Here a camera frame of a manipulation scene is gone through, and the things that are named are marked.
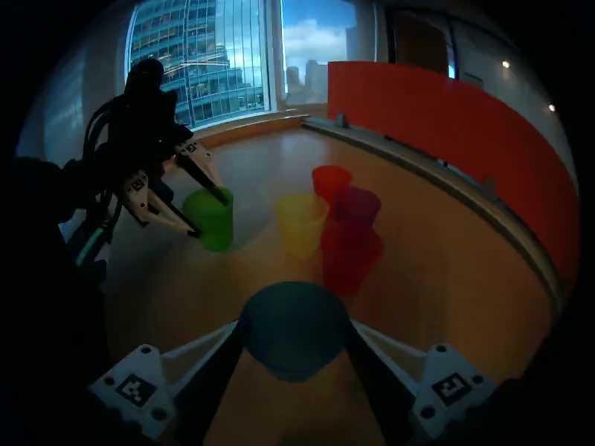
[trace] yellow cup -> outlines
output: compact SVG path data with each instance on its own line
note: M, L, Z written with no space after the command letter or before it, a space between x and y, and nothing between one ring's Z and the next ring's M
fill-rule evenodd
M321 243L329 205L312 193L287 195L275 205L285 249L293 256L305 258Z

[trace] red partition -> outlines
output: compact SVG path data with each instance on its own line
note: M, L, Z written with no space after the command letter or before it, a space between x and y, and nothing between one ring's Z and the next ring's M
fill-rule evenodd
M579 258L579 199L553 147L516 111L431 71L374 62L329 64L328 116L443 159L496 193L534 232L568 289Z

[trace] orange floor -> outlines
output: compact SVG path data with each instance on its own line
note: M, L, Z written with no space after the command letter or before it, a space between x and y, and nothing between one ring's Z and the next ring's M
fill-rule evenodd
M376 230L385 255L352 317L419 349L449 342L495 381L518 376L550 324L535 274L487 222L413 173L348 143L303 129L217 149L215 165L235 195L235 242L211 253L185 235L123 213L107 293L114 359L141 343L163 351L235 319L256 291L283 280L321 281L320 258L288 257L273 204L311 190L310 172L338 164L382 200ZM167 182L175 203L193 190L183 172ZM230 429L230 424L238 426ZM208 444L383 444L345 354L309 383L281 383L244 353Z

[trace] skyscraper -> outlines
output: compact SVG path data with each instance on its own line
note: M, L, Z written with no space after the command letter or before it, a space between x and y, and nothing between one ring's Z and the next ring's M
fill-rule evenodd
M137 9L131 65L165 68L176 121L191 129L266 109L258 0L149 0Z

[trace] red cup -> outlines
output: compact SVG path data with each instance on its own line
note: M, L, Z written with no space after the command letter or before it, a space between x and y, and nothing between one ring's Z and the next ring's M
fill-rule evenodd
M323 284L339 297L356 293L382 257L382 239L367 224L333 222L322 241Z
M348 187L338 191L335 197L335 220L372 226L380 207L380 198L374 192Z
M312 171L314 192L329 204L329 216L334 216L336 193L347 189L351 178L351 172L339 166L320 166Z

